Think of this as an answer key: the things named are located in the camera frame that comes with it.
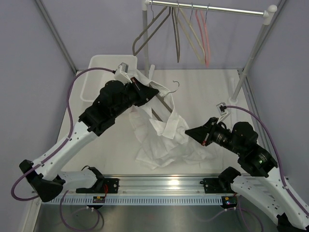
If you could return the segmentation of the white shirt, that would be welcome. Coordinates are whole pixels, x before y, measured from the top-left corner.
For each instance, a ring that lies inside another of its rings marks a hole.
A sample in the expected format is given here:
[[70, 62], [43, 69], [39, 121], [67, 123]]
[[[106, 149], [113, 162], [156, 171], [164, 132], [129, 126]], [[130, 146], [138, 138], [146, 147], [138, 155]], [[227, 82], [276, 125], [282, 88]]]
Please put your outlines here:
[[[142, 84], [156, 88], [164, 95], [170, 92], [168, 88], [145, 77], [140, 71], [136, 71], [136, 74], [137, 80]], [[172, 108], [172, 113], [155, 96], [143, 106], [133, 106], [128, 114], [141, 145], [136, 161], [150, 169], [156, 169], [175, 161], [193, 165], [216, 159], [215, 151], [205, 149], [185, 134], [189, 126], [177, 112], [172, 94], [165, 98], [165, 102]], [[162, 121], [152, 115], [152, 108]]]

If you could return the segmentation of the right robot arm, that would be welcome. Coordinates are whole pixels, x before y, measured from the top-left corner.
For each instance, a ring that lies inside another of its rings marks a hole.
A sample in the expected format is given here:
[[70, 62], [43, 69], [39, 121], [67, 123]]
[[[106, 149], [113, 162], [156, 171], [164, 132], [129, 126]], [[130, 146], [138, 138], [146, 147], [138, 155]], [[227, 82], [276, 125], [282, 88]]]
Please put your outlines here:
[[219, 175], [218, 184], [222, 191], [232, 190], [243, 196], [263, 211], [280, 232], [309, 230], [309, 217], [304, 212], [308, 206], [298, 195], [290, 195], [294, 191], [284, 185], [278, 163], [257, 143], [258, 134], [248, 122], [237, 122], [230, 130], [218, 118], [212, 117], [204, 125], [186, 130], [185, 134], [202, 146], [215, 143], [238, 155], [241, 168], [258, 180], [269, 194], [255, 187], [233, 167]]

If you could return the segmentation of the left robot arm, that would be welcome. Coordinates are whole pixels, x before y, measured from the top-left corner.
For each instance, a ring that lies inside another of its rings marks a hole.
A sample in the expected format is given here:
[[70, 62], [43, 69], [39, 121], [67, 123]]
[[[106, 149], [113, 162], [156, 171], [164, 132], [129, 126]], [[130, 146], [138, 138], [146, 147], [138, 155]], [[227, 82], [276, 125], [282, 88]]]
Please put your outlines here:
[[102, 192], [105, 178], [95, 167], [75, 172], [61, 169], [83, 147], [113, 126], [123, 112], [131, 106], [145, 105], [158, 93], [158, 89], [142, 84], [135, 77], [126, 84], [118, 80], [107, 82], [65, 138], [36, 160], [26, 159], [20, 163], [19, 168], [39, 198], [49, 202], [66, 190]]

